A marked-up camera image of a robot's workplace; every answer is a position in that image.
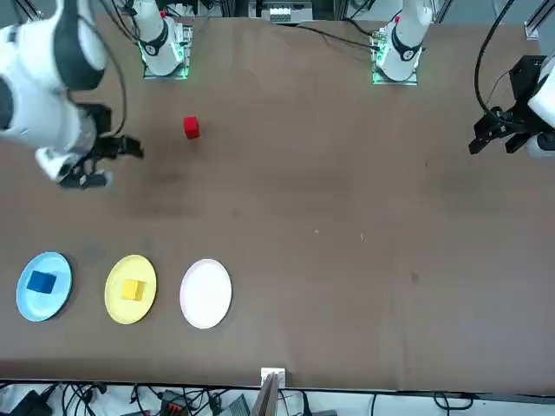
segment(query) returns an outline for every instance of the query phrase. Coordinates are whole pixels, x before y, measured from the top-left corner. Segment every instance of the white bracket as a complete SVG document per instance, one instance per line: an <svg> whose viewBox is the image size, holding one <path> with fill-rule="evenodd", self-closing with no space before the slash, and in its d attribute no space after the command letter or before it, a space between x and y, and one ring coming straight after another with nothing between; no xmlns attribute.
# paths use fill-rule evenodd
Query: white bracket
<svg viewBox="0 0 555 416"><path fill-rule="evenodd" d="M528 31L528 22L524 22L524 32L526 33L527 41L537 41L538 40L538 30L534 29L532 32Z"/></svg>
<svg viewBox="0 0 555 416"><path fill-rule="evenodd" d="M262 367L260 368L260 386L264 385L266 377L271 374L277 374L277 380L279 381L279 388L285 388L285 368L272 368L272 367Z"/></svg>

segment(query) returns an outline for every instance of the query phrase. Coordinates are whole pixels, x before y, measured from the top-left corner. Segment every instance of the blue cube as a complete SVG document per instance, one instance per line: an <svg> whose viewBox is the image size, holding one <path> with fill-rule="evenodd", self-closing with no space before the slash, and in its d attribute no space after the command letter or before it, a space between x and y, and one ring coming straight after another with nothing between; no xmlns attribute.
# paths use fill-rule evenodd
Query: blue cube
<svg viewBox="0 0 555 416"><path fill-rule="evenodd" d="M27 289L49 294L52 293L55 281L56 276L50 275L50 273L42 273L41 271L33 270L29 282L27 283Z"/></svg>

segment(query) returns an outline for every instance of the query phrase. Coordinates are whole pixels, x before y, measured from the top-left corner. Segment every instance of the plate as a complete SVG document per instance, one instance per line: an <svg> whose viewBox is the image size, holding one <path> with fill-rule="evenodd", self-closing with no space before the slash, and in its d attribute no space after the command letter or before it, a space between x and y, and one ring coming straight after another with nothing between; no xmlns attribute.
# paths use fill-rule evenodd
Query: plate
<svg viewBox="0 0 555 416"><path fill-rule="evenodd" d="M225 267L216 260L199 260L183 276L181 312L195 328L208 329L218 325L231 302L232 280Z"/></svg>
<svg viewBox="0 0 555 416"><path fill-rule="evenodd" d="M126 280L144 284L140 300L126 299L122 292ZM106 310L118 323L135 323L147 314L156 297L156 272L146 258L133 254L123 257L110 271L104 288Z"/></svg>
<svg viewBox="0 0 555 416"><path fill-rule="evenodd" d="M50 293L27 289L33 271L55 276ZM60 253L48 251L33 258L23 272L16 289L16 303L25 319L33 322L45 321L54 316L68 300L71 292L71 268L68 260Z"/></svg>

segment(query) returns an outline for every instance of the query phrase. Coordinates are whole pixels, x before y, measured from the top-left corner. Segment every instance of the blue plate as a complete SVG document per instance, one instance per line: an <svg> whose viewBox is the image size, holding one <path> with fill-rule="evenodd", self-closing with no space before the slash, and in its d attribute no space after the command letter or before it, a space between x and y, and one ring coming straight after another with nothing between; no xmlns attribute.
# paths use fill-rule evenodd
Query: blue plate
<svg viewBox="0 0 555 416"><path fill-rule="evenodd" d="M55 276L51 293L27 289L33 271ZM29 321L49 319L60 310L71 291L71 269L68 261L59 253L46 252L32 259L17 282L16 302L21 315Z"/></svg>

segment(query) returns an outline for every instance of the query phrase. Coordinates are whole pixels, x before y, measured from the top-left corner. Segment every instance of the brown table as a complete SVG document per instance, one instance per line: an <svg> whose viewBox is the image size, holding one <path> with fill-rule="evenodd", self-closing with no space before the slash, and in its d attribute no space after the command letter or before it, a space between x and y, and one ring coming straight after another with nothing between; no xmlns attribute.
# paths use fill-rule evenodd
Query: brown table
<svg viewBox="0 0 555 416"><path fill-rule="evenodd" d="M296 387L555 391L555 162L467 150L487 27L431 27L417 88L373 86L364 50L247 19L207 23L187 82L143 81L134 47L100 27L127 73L125 132L147 156L112 164L110 189L66 192L31 151L1 145L2 376L254 385L276 366ZM485 97L535 50L500 27ZM112 70L93 98L119 117ZM504 80L493 101L511 98ZM68 257L74 289L58 316L27 322L16 282L45 250ZM159 290L122 326L103 293L130 253L153 262ZM202 257L233 282L210 330L178 302Z"/></svg>

